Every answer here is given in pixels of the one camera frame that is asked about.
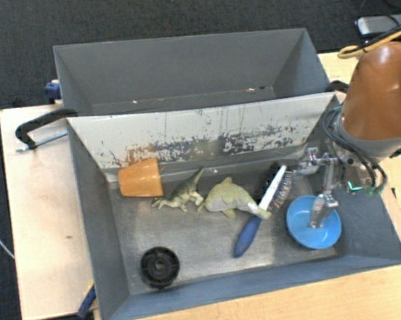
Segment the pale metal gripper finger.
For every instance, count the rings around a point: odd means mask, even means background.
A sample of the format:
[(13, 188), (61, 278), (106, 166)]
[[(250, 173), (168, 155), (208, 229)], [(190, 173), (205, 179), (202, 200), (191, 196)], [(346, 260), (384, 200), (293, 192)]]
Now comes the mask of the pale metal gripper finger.
[(300, 176), (313, 174), (318, 172), (320, 167), (334, 165), (338, 162), (337, 158), (328, 152), (324, 152), (320, 157), (319, 153), (318, 147), (308, 147), (293, 172)]
[(337, 209), (339, 202), (336, 201), (332, 194), (320, 194), (313, 200), (311, 206), (309, 227), (316, 229), (320, 228), (323, 220)]

